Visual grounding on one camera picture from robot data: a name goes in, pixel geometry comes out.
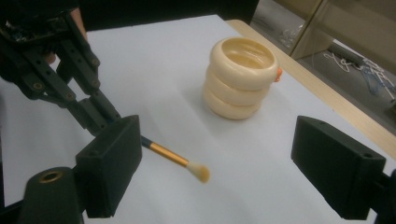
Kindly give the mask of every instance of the makeup brush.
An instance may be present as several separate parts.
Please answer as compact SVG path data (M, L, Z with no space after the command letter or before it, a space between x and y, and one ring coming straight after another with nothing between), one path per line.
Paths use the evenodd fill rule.
M195 163L188 161L181 156L177 155L176 153L172 152L171 150L163 147L151 140L147 139L145 136L141 136L142 139L142 146L146 147L155 153L160 154L161 156L165 157L166 159L177 163L190 171L195 177L197 177L201 182L206 183L209 180L210 173L209 170L202 164Z

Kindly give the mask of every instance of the floor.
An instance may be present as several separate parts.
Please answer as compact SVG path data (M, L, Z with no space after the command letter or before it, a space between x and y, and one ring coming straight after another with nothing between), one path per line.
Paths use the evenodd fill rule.
M303 24L304 20L273 0L261 0L250 26L288 52L290 41ZM352 65L344 67L348 72L343 70L338 64L341 58L331 58L329 55L332 56L326 50L297 62L396 135L396 112L393 110L396 104L391 98L391 95L396 97L396 89L389 86L388 92L377 79L365 76ZM395 75L387 71L383 73L396 85Z

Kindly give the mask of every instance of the cream-colored cup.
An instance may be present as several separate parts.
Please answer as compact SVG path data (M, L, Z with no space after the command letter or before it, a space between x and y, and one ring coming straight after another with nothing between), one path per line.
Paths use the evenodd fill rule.
M260 108L281 73L277 58L264 45L244 37L223 39L210 53L204 99L225 118L246 119Z

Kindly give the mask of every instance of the gold ferrule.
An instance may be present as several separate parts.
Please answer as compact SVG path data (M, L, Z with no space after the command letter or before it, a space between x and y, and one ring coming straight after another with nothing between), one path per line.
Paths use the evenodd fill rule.
M167 149L166 147L162 147L156 143L151 143L150 149L166 159L173 161L183 167L186 167L187 164L189 163L188 160L182 158L181 156L177 155L176 153L172 152L171 150Z

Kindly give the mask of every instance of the table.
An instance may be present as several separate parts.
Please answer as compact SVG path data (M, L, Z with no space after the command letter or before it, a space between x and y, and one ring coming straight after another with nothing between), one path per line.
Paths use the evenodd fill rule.
M253 117L228 120L211 112L201 97L209 51L222 38L240 35L233 27L263 41L239 21L227 23L217 16L89 33L102 62L101 90L120 114L138 114L143 135L206 164L211 180L202 185L179 166L143 149L143 160L116 215L86 218L86 223L350 223L326 204L290 159L298 115L329 122L383 154L386 174L396 167L353 120L342 117L336 102L328 106L304 86L312 77L299 83L295 77L304 69L279 52L286 72ZM29 101L3 81L0 106L10 204L21 199L30 176L54 166L74 166L74 156L92 137L67 111ZM354 223L374 219L371 213L367 221Z

